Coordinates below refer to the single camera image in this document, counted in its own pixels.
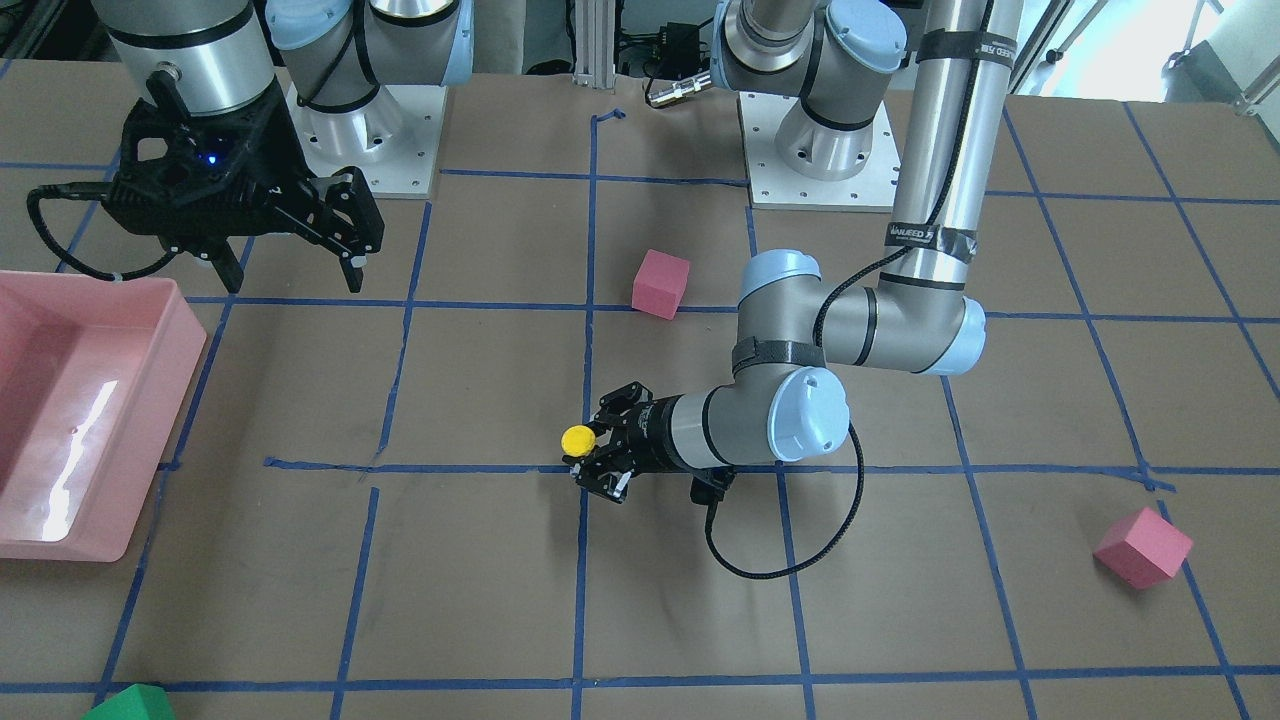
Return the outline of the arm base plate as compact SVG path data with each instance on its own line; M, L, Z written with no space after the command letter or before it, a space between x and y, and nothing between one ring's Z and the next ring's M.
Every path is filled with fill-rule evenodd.
M426 199L436 173L448 88L383 86L346 113L300 108L291 86L287 106L308 168L320 177L357 167L379 199Z
M818 123L795 97L741 92L739 110L754 208L892 210L900 156L884 104L855 131Z

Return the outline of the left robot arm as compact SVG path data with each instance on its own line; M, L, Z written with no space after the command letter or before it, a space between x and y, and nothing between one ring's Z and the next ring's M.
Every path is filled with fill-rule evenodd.
M820 278L814 258L771 250L748 261L737 305L733 379L655 398L634 382L604 395L562 437L563 460L588 492L620 503L634 478L681 473L710 530L736 471L799 462L856 442L833 365L955 375L986 345L983 307L965 293L998 118L1018 55L1019 1L934 1L916 50L916 78L884 256L872 287ZM726 90L795 97L782 149L806 176L855 174L846 138L870 147L873 120L908 50L881 1L722 1L712 22L710 81Z

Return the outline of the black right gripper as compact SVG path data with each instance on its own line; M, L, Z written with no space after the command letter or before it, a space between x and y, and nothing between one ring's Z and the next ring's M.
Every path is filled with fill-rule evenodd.
M137 100L105 209L131 233L206 237L204 260L228 293L244 278L228 236L292 232L338 258L357 293L385 232L358 167L326 178L308 169L278 85L242 108L183 122Z

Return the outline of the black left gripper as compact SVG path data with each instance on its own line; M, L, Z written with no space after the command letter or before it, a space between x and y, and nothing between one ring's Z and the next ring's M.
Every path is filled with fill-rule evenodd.
M591 495L622 503L641 473L685 471L675 447L672 416L678 397L654 400L637 380L600 397L596 424L609 427L609 455L572 459L575 483Z

